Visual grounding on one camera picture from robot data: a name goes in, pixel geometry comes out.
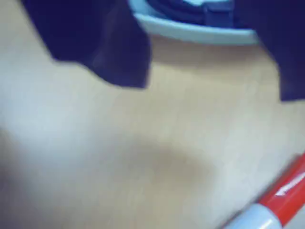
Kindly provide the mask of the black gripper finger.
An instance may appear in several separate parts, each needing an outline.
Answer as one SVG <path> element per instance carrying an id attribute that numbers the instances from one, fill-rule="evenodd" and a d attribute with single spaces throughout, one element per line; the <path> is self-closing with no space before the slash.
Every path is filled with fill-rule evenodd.
<path id="1" fill-rule="evenodd" d="M 127 1 L 23 0 L 21 4 L 55 60 L 79 63 L 113 85 L 147 85 L 150 40 Z"/>
<path id="2" fill-rule="evenodd" d="M 280 99 L 305 98 L 304 0 L 237 0 L 235 9 L 277 63 Z"/>

